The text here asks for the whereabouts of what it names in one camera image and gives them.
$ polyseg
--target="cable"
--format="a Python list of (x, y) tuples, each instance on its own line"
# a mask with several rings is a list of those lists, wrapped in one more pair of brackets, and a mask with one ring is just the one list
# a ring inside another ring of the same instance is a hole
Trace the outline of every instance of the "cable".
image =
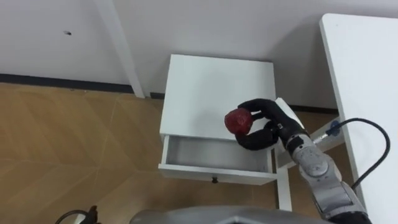
[(70, 212), (67, 212), (65, 214), (63, 214), (56, 222), (55, 224), (60, 224), (64, 219), (66, 219), (66, 217), (70, 216), (70, 215), (74, 215), (74, 214), (82, 214), (84, 216), (88, 216), (88, 212), (83, 211), (83, 210), (72, 210)]
[(360, 122), (364, 122), (366, 124), (370, 124), (371, 126), (374, 126), (383, 134), (384, 138), (386, 139), (386, 149), (385, 149), (383, 155), (380, 157), (380, 159), (377, 162), (375, 162), (373, 164), (373, 166), (371, 166), (364, 174), (362, 174), (362, 176), (360, 178), (358, 178), (358, 180), (356, 180), (356, 182), (351, 186), (352, 189), (355, 189), (372, 171), (374, 171), (386, 159), (388, 153), (390, 152), (391, 142), (390, 142), (390, 138), (389, 138), (387, 132), (382, 127), (380, 127), (380, 125), (376, 124), (375, 122), (363, 119), (363, 118), (347, 119), (347, 120), (337, 124), (336, 126), (330, 128), (329, 130), (327, 130), (326, 134), (329, 136), (329, 135), (333, 134), (333, 132), (336, 131), (337, 129), (340, 129), (342, 126), (344, 126), (350, 122), (353, 122), (353, 121), (360, 121)]

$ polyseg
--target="drawer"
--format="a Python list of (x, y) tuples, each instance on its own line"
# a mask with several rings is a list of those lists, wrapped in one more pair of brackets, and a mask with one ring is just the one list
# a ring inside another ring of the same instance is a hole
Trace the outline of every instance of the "drawer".
[(164, 136), (165, 177), (262, 185), (276, 180), (271, 149), (248, 151), (236, 141)]

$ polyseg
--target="bedside table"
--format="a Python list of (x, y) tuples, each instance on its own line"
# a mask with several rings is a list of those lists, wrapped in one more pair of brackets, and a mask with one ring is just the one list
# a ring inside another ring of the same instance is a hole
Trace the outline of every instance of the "bedside table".
[[(280, 146), (248, 151), (224, 125), (228, 112), (255, 98), (276, 99), (272, 63), (172, 55), (160, 125), (161, 173), (213, 183), (263, 185), (278, 180), (281, 207), (291, 210), (287, 168), (272, 170), (271, 149), (279, 154)], [(257, 120), (252, 130), (266, 122)]]

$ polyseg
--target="white wall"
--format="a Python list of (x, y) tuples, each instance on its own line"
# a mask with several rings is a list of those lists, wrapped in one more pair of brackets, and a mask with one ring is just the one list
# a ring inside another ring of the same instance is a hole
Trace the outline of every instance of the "white wall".
[(0, 73), (129, 84), (91, 0), (2, 0)]
[(318, 21), (327, 12), (398, 17), (392, 0), (114, 0), (145, 93), (164, 92), (172, 53), (275, 63), (277, 94), (335, 108)]

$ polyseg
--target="baseboard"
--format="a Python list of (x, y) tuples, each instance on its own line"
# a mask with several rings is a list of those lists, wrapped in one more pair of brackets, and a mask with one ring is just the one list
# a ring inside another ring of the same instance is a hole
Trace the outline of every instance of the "baseboard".
[(21, 85), (51, 86), (77, 90), (96, 90), (118, 93), (134, 93), (131, 85), (66, 80), (61, 78), (32, 77), (27, 75), (0, 74), (0, 82)]
[[(150, 93), (150, 97), (152, 99), (163, 100), (164, 96), (165, 96), (164, 93)], [(319, 107), (314, 107), (314, 106), (297, 106), (297, 105), (289, 105), (289, 106), (294, 112), (309, 112), (309, 113), (322, 113), (322, 114), (338, 115), (337, 109), (319, 108)]]

